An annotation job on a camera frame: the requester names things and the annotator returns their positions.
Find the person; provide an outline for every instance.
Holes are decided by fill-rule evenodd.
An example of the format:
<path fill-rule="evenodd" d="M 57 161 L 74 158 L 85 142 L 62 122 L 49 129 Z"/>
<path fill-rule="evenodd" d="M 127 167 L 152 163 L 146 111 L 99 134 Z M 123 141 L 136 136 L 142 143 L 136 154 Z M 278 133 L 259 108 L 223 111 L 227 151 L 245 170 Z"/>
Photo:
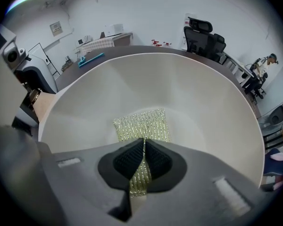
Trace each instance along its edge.
<path fill-rule="evenodd" d="M 278 63 L 277 56 L 275 54 L 271 54 L 268 57 L 261 59 L 256 64 L 252 65 L 254 75 L 253 78 L 250 78 L 243 86 L 245 94 L 250 93 L 255 87 L 258 87 L 259 84 L 262 84 L 262 78 L 264 74 L 267 72 L 271 64 Z"/>

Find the white shirt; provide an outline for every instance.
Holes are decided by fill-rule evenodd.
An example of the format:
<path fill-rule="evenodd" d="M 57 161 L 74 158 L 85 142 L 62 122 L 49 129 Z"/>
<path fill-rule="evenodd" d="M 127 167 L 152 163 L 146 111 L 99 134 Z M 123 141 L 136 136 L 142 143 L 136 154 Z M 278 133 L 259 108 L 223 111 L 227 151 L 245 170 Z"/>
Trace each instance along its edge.
<path fill-rule="evenodd" d="M 263 58 L 258 62 L 260 73 L 258 73 L 257 68 L 254 69 L 254 72 L 257 76 L 262 77 L 264 73 L 269 69 L 270 64 L 267 64 L 267 58 Z"/>

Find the white bowl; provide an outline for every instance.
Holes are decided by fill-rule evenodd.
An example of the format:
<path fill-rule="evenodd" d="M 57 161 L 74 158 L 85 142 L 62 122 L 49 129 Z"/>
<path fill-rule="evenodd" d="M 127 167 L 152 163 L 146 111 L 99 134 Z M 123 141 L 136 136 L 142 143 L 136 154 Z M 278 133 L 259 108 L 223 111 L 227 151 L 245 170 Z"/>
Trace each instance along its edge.
<path fill-rule="evenodd" d="M 113 119 L 165 108 L 173 143 L 208 152 L 259 185 L 264 144 L 256 117 L 236 86 L 210 67 L 175 54 L 108 60 L 57 100 L 41 141 L 53 153 L 118 142 Z"/>

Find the blue brush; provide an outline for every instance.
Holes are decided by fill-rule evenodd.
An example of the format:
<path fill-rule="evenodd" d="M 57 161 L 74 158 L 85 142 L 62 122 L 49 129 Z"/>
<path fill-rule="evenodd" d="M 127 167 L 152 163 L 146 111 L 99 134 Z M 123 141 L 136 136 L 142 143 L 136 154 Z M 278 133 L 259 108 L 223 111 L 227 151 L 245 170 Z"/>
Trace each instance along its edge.
<path fill-rule="evenodd" d="M 99 57 L 102 57 L 102 56 L 104 56 L 105 55 L 105 53 L 101 53 L 101 54 L 99 54 L 99 55 L 97 55 L 96 57 L 94 57 L 94 58 L 92 58 L 92 59 L 90 59 L 90 60 L 88 60 L 88 61 L 86 61 L 86 58 L 83 56 L 83 57 L 81 57 L 81 61 L 79 62 L 79 68 L 81 68 L 82 66 L 84 66 L 85 64 L 87 64 L 87 63 L 89 63 L 89 62 L 91 62 L 91 61 L 93 61 L 93 60 L 95 60 L 95 59 L 97 59 L 97 58 L 99 58 Z"/>

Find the chair headrest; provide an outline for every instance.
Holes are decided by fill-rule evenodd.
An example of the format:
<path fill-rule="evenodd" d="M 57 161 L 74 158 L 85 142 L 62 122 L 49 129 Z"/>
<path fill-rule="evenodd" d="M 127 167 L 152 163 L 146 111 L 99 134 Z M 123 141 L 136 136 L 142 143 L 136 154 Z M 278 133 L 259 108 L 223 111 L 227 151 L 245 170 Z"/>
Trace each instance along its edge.
<path fill-rule="evenodd" d="M 204 31 L 204 32 L 212 32 L 213 31 L 213 26 L 210 22 L 208 21 L 202 21 L 198 20 L 196 18 L 188 17 L 189 18 L 189 26 L 192 29 L 195 29 L 197 31 Z"/>
<path fill-rule="evenodd" d="M 220 43 L 224 43 L 225 42 L 224 37 L 220 36 L 219 34 L 214 33 L 214 36 L 217 38 L 218 42 L 220 42 Z"/>

